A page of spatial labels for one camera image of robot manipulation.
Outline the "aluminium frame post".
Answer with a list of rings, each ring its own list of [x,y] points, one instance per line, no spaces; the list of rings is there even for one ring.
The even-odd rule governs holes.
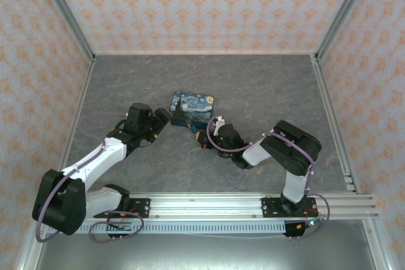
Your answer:
[[[75,40],[77,41],[81,51],[85,54],[85,57],[93,63],[96,58],[96,54],[91,49],[91,46],[86,39],[77,19],[74,17],[72,10],[70,9],[67,0],[53,0],[58,7],[59,12],[64,18],[68,28],[71,30]]]
[[[355,5],[356,1],[357,0],[343,0],[343,3],[340,6],[337,14],[335,15],[331,26],[327,30],[318,51],[314,53],[317,63],[320,63],[325,57],[327,51],[329,50],[339,30],[342,28],[344,22],[349,16],[349,13],[351,12],[352,7]]]

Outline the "aluminium mounting rail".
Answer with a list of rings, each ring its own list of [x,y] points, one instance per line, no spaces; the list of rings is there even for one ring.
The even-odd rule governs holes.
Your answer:
[[[272,211],[265,193],[132,193],[131,198],[148,198],[147,220],[157,221],[237,221],[262,220],[271,214],[277,220],[291,220]]]

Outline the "small electronics board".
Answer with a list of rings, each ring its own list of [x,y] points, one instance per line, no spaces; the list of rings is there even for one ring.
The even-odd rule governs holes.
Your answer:
[[[314,226],[318,222],[317,219],[311,219],[309,221],[299,221],[293,224],[293,227],[298,231],[305,231],[311,226]]]
[[[132,231],[132,223],[126,222],[117,222],[117,223],[108,223],[106,226],[106,231],[112,233],[130,233]]]

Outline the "aluminium table side rail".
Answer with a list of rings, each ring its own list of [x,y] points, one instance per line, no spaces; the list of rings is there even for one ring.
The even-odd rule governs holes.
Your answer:
[[[58,165],[56,166],[56,170],[58,170],[58,171],[63,169],[66,166],[70,148],[72,146],[75,130],[78,125],[80,112],[81,112],[81,109],[82,109],[82,106],[84,103],[86,91],[89,86],[89,81],[90,81],[92,71],[94,68],[94,63],[95,63],[95,59],[92,59],[89,63],[89,66],[88,66],[86,74],[85,74],[85,78],[82,82],[81,91],[79,93],[78,101],[75,105],[74,112],[73,112],[74,113],[73,120],[70,125],[67,140],[63,147],[63,153],[61,156],[61,160],[58,163]],[[37,222],[33,221],[31,219],[29,230],[25,234],[25,236],[26,236],[25,244],[24,244],[20,259],[18,261],[18,265],[15,268],[16,270],[35,270],[36,269],[36,267],[38,265],[39,257],[41,255],[41,250],[43,247],[43,243],[39,243],[36,240],[36,237],[35,237],[36,230],[37,230]]]
[[[310,54],[310,58],[320,89],[323,105],[327,114],[328,123],[332,132],[333,142],[337,149],[340,165],[342,166],[343,175],[345,176],[346,180],[351,180],[351,183],[347,186],[350,193],[349,197],[353,199],[363,196],[375,203],[377,199],[373,194],[364,193],[361,190],[359,178],[356,176],[356,172],[354,171],[351,161],[349,160],[349,154],[340,131],[337,115],[333,108],[332,98],[330,97],[330,93],[327,88],[327,83],[322,72],[320,60],[317,58],[317,54],[315,53]],[[373,206],[373,209],[375,212],[369,212],[368,215],[366,215],[366,217],[361,221],[362,231],[364,232],[367,246],[371,254],[372,264],[376,270],[399,270],[393,258],[392,252],[389,249],[387,235],[385,234],[382,223],[382,211],[377,208],[376,205]]]

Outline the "starry night print box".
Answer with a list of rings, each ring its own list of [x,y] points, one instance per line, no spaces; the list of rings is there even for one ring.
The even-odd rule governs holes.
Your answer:
[[[205,130],[213,115],[214,97],[177,91],[173,94],[170,122],[173,126],[189,128],[190,121],[197,130]]]

